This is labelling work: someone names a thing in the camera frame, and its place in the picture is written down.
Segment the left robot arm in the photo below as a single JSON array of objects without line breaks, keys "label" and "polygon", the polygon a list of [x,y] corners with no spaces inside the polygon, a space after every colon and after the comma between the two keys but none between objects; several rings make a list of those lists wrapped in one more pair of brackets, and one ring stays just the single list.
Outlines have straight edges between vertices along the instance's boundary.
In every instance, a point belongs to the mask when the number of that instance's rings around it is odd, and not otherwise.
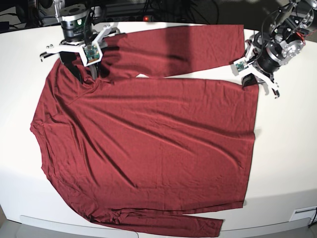
[{"label": "left robot arm", "polygon": [[298,55],[305,46],[305,38],[317,30],[317,2],[291,0],[272,12],[276,18],[288,13],[282,22],[274,21],[268,31],[263,29],[246,40],[242,58],[232,64],[232,72],[241,77],[243,87],[262,84],[280,96],[274,72]]}]

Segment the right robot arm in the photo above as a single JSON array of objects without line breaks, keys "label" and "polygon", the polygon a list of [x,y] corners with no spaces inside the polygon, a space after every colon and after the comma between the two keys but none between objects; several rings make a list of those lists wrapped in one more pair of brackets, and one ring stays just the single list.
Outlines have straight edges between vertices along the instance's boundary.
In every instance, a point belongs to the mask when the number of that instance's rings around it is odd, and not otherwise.
[{"label": "right robot arm", "polygon": [[60,23],[64,39],[58,46],[49,45],[47,50],[40,54],[40,60],[59,55],[61,63],[83,84],[83,76],[73,62],[78,55],[82,65],[88,67],[93,79],[99,76],[99,64],[102,61],[102,49],[108,46],[106,37],[120,34],[116,27],[106,24],[100,32],[93,26],[104,21],[106,7],[100,5],[100,10],[93,0],[88,3],[74,3],[66,6],[65,1],[55,0],[55,17]]}]

